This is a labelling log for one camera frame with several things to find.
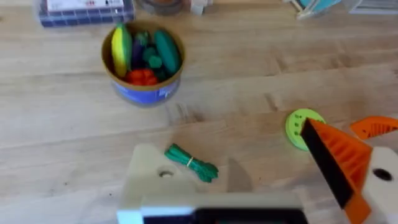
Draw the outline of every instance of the green rope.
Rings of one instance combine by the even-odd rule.
[[[201,181],[211,183],[213,178],[218,177],[218,169],[213,164],[203,162],[193,158],[189,153],[185,152],[180,146],[172,144],[164,153],[167,158],[174,162],[179,162],[188,166],[195,171]]]

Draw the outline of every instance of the yellow toy banana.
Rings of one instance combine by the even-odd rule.
[[[112,57],[116,75],[124,77],[131,70],[132,38],[122,23],[117,24],[112,36]]]

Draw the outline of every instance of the purple toy eggplant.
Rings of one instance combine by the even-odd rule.
[[[131,67],[133,69],[141,68],[145,65],[144,61],[142,60],[142,54],[144,53],[144,49],[146,48],[148,42],[148,32],[139,32],[136,34],[132,44]]]
[[[142,53],[144,52],[145,47],[141,45],[139,39],[135,39],[132,45],[132,57],[131,57],[131,68],[137,69],[141,68],[142,64]]]

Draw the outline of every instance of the wooden table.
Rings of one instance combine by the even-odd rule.
[[[339,128],[398,117],[395,16],[336,6],[296,21],[279,0],[219,0],[203,17],[139,11],[187,48],[177,94],[142,109],[104,73],[111,25],[43,30],[29,4],[0,0],[0,223],[116,223],[140,142],[176,142],[216,164],[219,179],[201,184],[209,192],[293,191],[310,223],[342,223],[311,155],[286,140],[285,117],[309,107]]]

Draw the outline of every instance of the blue box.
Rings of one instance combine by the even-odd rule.
[[[123,7],[69,9],[49,12],[47,9],[47,0],[36,0],[35,14],[41,25],[46,28],[127,22],[135,19],[135,8],[132,1],[123,0]]]

